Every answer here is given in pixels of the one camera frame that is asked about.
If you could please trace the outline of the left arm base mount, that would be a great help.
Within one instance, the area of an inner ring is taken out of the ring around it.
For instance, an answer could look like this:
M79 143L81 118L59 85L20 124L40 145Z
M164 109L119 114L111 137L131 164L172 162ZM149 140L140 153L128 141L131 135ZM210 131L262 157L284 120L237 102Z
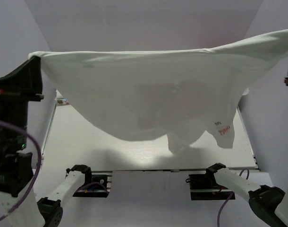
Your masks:
M107 198L111 188L112 172L92 172L92 179L86 183L73 197Z

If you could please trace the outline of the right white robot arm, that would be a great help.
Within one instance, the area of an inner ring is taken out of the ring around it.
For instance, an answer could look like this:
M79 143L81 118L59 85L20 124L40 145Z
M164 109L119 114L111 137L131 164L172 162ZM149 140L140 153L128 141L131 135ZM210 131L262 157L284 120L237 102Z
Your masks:
M216 163L206 169L207 185L224 186L248 202L252 212L271 227L288 227L288 189L259 185Z

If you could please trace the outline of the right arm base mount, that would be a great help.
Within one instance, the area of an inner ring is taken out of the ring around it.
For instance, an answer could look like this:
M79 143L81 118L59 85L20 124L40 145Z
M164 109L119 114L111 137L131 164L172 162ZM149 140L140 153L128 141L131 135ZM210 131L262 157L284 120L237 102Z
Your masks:
M192 201L225 201L230 195L231 200L236 199L232 191L212 182L206 174L190 174L185 182L189 185Z

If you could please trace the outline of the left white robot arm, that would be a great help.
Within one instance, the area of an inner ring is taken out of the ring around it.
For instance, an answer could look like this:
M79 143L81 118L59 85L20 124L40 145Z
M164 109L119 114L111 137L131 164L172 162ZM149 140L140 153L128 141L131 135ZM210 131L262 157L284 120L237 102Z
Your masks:
M68 200L93 183L90 167L75 165L48 196L36 199L41 147L27 132L28 104L40 102L41 60L32 57L0 78L0 200L14 227L56 227Z

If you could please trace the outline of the white red print t-shirt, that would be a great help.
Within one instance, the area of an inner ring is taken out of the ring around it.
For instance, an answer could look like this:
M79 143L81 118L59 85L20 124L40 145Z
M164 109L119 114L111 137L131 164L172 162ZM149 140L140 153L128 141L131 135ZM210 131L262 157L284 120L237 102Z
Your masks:
M167 135L179 152L205 132L232 148L243 92L288 57L288 29L213 48L36 51L56 89L92 125L124 141Z

